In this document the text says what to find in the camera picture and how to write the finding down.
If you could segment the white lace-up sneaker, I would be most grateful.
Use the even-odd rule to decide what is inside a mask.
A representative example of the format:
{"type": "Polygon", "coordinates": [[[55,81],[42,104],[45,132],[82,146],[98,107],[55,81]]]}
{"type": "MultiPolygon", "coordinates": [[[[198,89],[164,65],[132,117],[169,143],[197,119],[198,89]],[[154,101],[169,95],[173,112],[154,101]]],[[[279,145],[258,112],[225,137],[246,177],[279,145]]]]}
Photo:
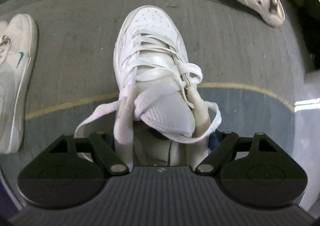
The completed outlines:
{"type": "Polygon", "coordinates": [[[99,105],[75,131],[115,112],[115,152],[136,165],[187,165],[195,169],[210,153],[209,136],[221,124],[216,103],[197,86],[202,70],[188,60],[183,38],[161,8],[140,6],[125,18],[114,48],[117,101],[99,105]]]}

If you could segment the white sneaker teal logo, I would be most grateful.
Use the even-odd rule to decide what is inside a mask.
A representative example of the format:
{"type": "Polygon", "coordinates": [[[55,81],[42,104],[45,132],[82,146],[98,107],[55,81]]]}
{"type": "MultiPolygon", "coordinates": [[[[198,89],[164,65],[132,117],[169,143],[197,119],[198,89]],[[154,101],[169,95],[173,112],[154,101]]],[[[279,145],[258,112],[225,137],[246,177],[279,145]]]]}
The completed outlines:
{"type": "Polygon", "coordinates": [[[38,29],[28,14],[1,21],[1,154],[19,151],[27,89],[36,57],[38,29]]]}

